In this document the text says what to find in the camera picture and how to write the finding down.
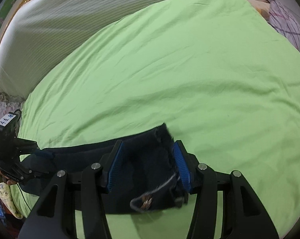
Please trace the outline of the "person's left hand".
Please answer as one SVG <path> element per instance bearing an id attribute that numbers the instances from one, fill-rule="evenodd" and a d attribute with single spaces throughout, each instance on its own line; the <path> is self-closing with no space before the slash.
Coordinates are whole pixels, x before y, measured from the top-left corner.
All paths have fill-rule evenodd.
<path id="1" fill-rule="evenodd" d="M 7 176 L 3 175 L 3 173 L 1 172 L 1 170 L 0 170 L 0 177 L 1 177 L 2 181 L 4 183 L 6 183 L 7 185 L 9 185 L 9 186 L 17 184 L 16 181 L 11 180 Z"/>

